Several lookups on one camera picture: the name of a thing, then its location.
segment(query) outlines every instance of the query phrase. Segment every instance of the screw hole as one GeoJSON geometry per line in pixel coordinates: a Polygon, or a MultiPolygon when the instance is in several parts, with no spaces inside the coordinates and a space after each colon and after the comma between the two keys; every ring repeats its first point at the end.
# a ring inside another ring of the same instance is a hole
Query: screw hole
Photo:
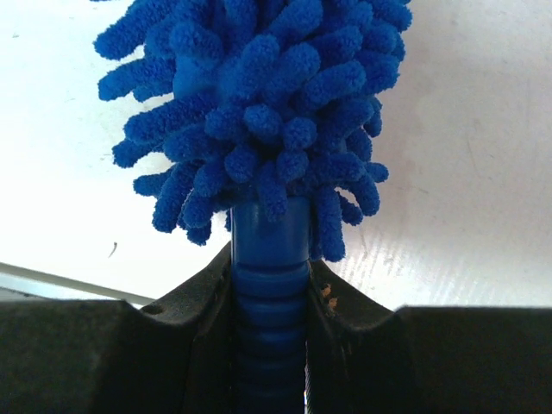
{"type": "Polygon", "coordinates": [[[163,307],[160,304],[149,304],[141,308],[141,311],[148,315],[159,315],[163,313],[163,307]]]}

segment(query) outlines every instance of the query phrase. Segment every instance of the white surface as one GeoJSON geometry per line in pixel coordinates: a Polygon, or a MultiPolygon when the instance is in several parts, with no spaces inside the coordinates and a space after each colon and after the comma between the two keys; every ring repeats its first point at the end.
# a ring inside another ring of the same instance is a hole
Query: white surface
{"type": "MultiPolygon", "coordinates": [[[[0,261],[158,297],[206,248],[153,231],[110,148],[155,103],[97,99],[113,63],[91,43],[129,4],[18,0],[0,15],[0,261]],[[117,250],[108,258],[117,242],[117,250]]],[[[418,0],[397,88],[374,142],[382,209],[346,228],[334,265],[382,304],[552,305],[552,8],[549,0],[418,0]]]]}
{"type": "Polygon", "coordinates": [[[0,291],[2,289],[9,292],[27,293],[35,297],[62,300],[123,299],[137,307],[152,302],[151,298],[136,296],[128,292],[114,291],[74,279],[61,278],[0,263],[0,291]]]}

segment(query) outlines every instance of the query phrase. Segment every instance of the blue plastic tube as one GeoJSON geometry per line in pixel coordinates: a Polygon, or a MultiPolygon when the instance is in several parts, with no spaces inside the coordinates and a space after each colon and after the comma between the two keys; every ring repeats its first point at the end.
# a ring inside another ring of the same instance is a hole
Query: blue plastic tube
{"type": "Polygon", "coordinates": [[[310,217],[307,198],[276,223],[258,203],[231,211],[236,413],[304,413],[310,217]]]}

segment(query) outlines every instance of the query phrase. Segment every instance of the ribbed handle section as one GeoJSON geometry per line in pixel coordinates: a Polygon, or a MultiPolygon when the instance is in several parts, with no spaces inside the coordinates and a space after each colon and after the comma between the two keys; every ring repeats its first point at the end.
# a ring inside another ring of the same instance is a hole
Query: ribbed handle section
{"type": "Polygon", "coordinates": [[[237,413],[304,413],[310,203],[270,223],[257,203],[232,210],[237,413]]]}

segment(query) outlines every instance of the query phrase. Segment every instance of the small hole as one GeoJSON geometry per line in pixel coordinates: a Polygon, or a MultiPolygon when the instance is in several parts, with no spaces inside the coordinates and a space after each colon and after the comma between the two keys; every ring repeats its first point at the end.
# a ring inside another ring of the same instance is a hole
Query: small hole
{"type": "Polygon", "coordinates": [[[163,313],[163,307],[160,304],[149,304],[141,308],[141,311],[148,315],[159,315],[163,313]]]}

